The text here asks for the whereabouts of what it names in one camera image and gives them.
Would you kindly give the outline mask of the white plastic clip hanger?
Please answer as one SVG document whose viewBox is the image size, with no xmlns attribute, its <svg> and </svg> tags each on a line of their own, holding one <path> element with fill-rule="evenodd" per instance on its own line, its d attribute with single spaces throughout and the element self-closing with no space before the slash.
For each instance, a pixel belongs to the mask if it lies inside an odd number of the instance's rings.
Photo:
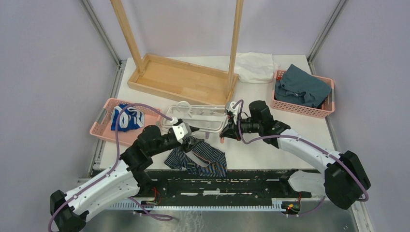
<svg viewBox="0 0 410 232">
<path fill-rule="evenodd" d="M 191 105 L 180 101 L 164 111 L 167 117 L 176 117 L 204 133 L 219 133 L 228 121 L 224 105 Z"/>
</svg>

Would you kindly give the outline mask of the navy striped boxer underwear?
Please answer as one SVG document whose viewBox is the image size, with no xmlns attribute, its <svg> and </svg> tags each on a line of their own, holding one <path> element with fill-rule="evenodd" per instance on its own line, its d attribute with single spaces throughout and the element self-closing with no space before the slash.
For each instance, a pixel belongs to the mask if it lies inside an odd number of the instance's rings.
<svg viewBox="0 0 410 232">
<path fill-rule="evenodd" d="M 183 152 L 179 147 L 173 149 L 164 164 L 201 177 L 225 177 L 227 174 L 225 153 L 205 141 L 190 152 Z"/>
</svg>

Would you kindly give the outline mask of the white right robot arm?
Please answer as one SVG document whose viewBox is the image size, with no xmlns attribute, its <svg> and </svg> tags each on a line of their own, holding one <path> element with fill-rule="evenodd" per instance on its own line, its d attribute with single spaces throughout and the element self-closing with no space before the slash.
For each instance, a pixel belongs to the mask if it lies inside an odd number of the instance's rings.
<svg viewBox="0 0 410 232">
<path fill-rule="evenodd" d="M 279 184 L 283 196 L 309 192 L 328 198 L 335 206 L 345 210 L 355 202 L 369 200 L 371 183 L 355 153 L 327 149 L 301 136 L 289 125 L 275 120 L 265 101 L 251 102 L 250 116 L 242 118 L 243 104 L 243 100 L 227 104 L 227 122 L 220 132 L 220 139 L 231 138 L 247 145 L 263 141 L 295 155 L 317 170 L 316 173 L 290 171 L 285 181 Z"/>
</svg>

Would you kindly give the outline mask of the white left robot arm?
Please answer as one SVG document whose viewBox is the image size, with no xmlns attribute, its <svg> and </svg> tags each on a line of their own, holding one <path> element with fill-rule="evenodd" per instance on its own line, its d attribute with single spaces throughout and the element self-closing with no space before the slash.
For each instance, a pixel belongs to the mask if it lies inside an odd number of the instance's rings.
<svg viewBox="0 0 410 232">
<path fill-rule="evenodd" d="M 109 168 L 79 187 L 51 194 L 48 230 L 55 224 L 60 232 L 79 232 L 111 205 L 137 194 L 149 195 L 152 183 L 145 169 L 153 163 L 152 156 L 177 147 L 193 146 L 189 137 L 198 130 L 183 121 L 173 125 L 166 134 L 155 125 L 144 127 Z"/>
</svg>

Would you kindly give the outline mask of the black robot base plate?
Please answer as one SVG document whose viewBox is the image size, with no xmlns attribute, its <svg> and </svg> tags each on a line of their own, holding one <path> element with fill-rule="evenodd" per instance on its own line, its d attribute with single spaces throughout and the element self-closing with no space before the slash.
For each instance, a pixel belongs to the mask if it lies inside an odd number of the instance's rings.
<svg viewBox="0 0 410 232">
<path fill-rule="evenodd" d="M 159 206 L 270 206 L 273 199 L 309 199 L 285 181 L 289 170 L 229 170 L 225 177 L 186 171 L 148 170 L 151 186 L 132 196 L 155 198 Z"/>
</svg>

